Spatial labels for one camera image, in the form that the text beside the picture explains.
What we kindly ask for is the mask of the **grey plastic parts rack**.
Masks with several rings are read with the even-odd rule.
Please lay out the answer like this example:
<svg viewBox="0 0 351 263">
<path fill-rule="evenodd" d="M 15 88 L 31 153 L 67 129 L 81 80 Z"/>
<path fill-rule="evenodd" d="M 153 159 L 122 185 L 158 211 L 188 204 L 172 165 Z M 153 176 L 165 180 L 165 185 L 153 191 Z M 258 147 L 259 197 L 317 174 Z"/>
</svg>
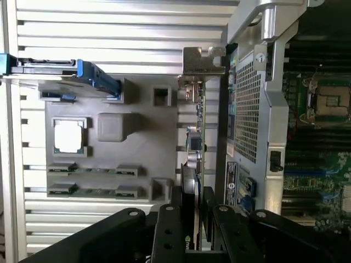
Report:
<svg viewBox="0 0 351 263">
<path fill-rule="evenodd" d="M 169 201 L 177 166 L 177 82 L 170 76 L 128 76 L 123 99 L 80 97 L 71 102 L 46 102 L 46 161 L 76 163 L 84 168 L 142 167 L 138 176 L 112 174 L 47 175 L 54 184 L 81 188 L 140 186 L 151 203 Z M 59 120 L 78 121 L 83 127 L 81 154 L 56 153 L 54 126 Z"/>
</svg>

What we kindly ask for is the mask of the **silver CPU chip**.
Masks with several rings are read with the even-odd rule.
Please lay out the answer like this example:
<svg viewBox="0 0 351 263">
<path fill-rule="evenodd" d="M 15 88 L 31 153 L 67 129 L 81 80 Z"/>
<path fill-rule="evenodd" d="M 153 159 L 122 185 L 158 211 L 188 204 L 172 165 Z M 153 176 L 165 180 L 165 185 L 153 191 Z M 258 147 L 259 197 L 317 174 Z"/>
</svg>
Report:
<svg viewBox="0 0 351 263">
<path fill-rule="evenodd" d="M 81 154 L 83 151 L 83 127 L 78 121 L 59 120 L 54 126 L 56 153 Z"/>
</svg>

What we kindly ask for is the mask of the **green motherboard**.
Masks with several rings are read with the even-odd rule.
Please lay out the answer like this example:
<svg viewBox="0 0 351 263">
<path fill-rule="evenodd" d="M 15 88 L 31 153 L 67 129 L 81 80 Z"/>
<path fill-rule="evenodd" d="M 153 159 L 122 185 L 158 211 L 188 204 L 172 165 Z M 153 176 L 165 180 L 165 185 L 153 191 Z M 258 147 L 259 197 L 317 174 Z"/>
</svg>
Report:
<svg viewBox="0 0 351 263">
<path fill-rule="evenodd" d="M 351 125 L 300 121 L 308 78 L 351 81 L 351 39 L 290 41 L 282 92 L 287 101 L 285 169 L 323 169 L 325 176 L 284 175 L 281 213 L 317 231 L 351 235 Z"/>
</svg>

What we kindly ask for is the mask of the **black label sticker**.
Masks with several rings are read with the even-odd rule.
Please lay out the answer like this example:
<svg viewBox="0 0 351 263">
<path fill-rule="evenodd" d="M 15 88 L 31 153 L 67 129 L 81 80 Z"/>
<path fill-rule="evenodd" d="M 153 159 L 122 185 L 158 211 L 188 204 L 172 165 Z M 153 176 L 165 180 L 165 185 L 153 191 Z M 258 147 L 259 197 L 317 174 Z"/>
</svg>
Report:
<svg viewBox="0 0 351 263">
<path fill-rule="evenodd" d="M 236 204 L 236 186 L 237 186 L 237 163 L 233 161 L 227 162 L 225 176 L 225 204 Z"/>
</svg>

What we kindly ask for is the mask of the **blue expansion slot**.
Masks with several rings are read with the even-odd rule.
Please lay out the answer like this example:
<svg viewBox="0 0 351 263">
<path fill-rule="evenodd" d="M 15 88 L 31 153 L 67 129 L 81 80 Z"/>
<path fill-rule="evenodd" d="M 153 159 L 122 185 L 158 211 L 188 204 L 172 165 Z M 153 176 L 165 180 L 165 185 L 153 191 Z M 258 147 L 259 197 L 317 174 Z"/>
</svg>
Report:
<svg viewBox="0 0 351 263">
<path fill-rule="evenodd" d="M 286 176 L 325 176 L 326 171 L 323 169 L 284 169 Z"/>
</svg>

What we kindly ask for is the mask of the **silver open PC case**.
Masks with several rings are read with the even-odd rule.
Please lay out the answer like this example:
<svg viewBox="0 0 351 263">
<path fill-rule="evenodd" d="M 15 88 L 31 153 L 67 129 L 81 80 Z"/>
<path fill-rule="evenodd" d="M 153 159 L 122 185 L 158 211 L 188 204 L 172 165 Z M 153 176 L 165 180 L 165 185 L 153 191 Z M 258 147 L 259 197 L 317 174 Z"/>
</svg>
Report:
<svg viewBox="0 0 351 263">
<path fill-rule="evenodd" d="M 235 0 L 220 92 L 224 151 L 237 163 L 236 206 L 281 214 L 288 104 L 282 92 L 290 41 L 351 39 L 351 0 Z"/>
</svg>

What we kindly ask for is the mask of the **disk drive with blue caddy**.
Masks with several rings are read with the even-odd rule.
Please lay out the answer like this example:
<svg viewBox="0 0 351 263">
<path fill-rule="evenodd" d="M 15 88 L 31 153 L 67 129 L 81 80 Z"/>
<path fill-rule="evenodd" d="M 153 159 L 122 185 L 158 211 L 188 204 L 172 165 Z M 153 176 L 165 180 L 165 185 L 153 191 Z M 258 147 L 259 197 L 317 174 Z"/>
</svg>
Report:
<svg viewBox="0 0 351 263">
<path fill-rule="evenodd" d="M 77 60 L 35 60 L 0 53 L 0 83 L 30 88 L 50 102 L 71 102 L 80 97 L 121 101 L 122 82 L 96 64 Z"/>
</svg>

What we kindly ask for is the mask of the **green RAM stick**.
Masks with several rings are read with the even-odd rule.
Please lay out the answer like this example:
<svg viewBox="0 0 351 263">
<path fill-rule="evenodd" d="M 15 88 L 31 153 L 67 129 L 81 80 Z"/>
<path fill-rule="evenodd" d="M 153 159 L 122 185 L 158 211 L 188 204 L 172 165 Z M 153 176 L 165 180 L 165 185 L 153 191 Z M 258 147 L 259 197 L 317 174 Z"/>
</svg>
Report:
<svg viewBox="0 0 351 263">
<path fill-rule="evenodd" d="M 138 199 L 145 198 L 146 192 L 140 186 L 119 185 L 114 188 L 81 188 L 77 184 L 54 184 L 47 188 L 48 196 Z"/>
<path fill-rule="evenodd" d="M 76 163 L 53 163 L 47 168 L 47 175 L 69 176 L 73 174 L 112 174 L 138 176 L 142 167 L 134 164 L 120 164 L 116 168 L 84 168 Z"/>
</svg>

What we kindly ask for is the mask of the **CPU socket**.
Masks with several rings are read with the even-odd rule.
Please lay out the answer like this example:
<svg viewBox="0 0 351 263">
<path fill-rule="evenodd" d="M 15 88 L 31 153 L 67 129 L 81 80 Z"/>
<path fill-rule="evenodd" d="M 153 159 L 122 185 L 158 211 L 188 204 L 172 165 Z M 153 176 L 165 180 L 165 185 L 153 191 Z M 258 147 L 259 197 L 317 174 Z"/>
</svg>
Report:
<svg viewBox="0 0 351 263">
<path fill-rule="evenodd" d="M 300 121 L 316 126 L 351 125 L 351 81 L 308 78 L 306 111 Z"/>
</svg>

